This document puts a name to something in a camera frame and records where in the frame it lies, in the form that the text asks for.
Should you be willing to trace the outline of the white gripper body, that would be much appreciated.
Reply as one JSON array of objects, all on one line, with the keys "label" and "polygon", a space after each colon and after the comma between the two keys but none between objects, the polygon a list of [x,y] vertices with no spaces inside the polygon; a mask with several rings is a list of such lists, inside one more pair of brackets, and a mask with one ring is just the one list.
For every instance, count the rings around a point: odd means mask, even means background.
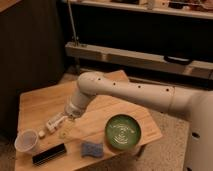
[{"label": "white gripper body", "polygon": [[47,130],[50,133],[54,133],[57,129],[58,126],[67,118],[66,115],[64,115],[63,113],[58,113],[57,115],[53,116],[52,118],[50,118],[45,126],[47,128]]}]

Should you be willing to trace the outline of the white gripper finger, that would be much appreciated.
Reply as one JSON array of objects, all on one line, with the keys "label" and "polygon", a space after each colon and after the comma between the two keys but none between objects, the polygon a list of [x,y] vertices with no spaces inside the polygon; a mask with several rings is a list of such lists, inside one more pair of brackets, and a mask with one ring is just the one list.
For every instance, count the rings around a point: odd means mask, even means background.
[{"label": "white gripper finger", "polygon": [[44,138],[45,137],[45,132],[43,130],[38,132],[39,138]]}]

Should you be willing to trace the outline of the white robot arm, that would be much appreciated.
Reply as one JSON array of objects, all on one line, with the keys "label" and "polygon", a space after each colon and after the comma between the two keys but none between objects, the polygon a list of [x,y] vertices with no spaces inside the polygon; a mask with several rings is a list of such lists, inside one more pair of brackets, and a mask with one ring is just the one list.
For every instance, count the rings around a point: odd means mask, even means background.
[{"label": "white robot arm", "polygon": [[66,117],[80,118],[97,95],[109,95],[156,111],[188,115],[190,133],[183,170],[213,171],[213,90],[120,82],[98,72],[81,74],[76,84],[64,110],[46,122],[51,133]]}]

